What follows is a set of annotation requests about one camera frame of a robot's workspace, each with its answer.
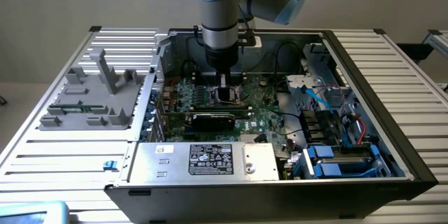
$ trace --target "warning label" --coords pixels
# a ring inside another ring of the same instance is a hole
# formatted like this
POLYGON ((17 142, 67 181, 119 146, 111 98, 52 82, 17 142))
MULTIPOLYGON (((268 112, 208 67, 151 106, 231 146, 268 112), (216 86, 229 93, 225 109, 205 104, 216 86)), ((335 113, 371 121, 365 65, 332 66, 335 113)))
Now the warning label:
POLYGON ((191 175, 233 174, 233 157, 231 144, 192 144, 189 146, 191 175))

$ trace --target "floor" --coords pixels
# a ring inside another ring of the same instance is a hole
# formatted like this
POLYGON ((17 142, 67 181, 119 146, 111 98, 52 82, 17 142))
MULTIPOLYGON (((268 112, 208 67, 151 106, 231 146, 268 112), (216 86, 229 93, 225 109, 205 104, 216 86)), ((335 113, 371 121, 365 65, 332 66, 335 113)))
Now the floor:
POLYGON ((0 83, 0 95, 8 103, 0 106, 0 152, 27 119, 49 84, 0 83))

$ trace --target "white wall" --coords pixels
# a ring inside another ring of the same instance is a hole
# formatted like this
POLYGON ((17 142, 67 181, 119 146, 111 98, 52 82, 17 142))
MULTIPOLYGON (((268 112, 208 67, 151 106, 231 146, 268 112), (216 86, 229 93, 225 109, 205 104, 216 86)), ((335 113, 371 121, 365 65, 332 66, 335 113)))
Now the white wall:
MULTIPOLYGON (((196 0, 0 0, 0 81, 51 82, 92 25, 191 27, 199 22, 196 0)), ((259 21, 257 27, 277 26, 259 21)), ((307 0, 288 27, 384 28, 396 41, 420 42, 427 29, 448 29, 448 2, 307 0)), ((433 66, 443 70, 444 64, 437 60, 433 66)))

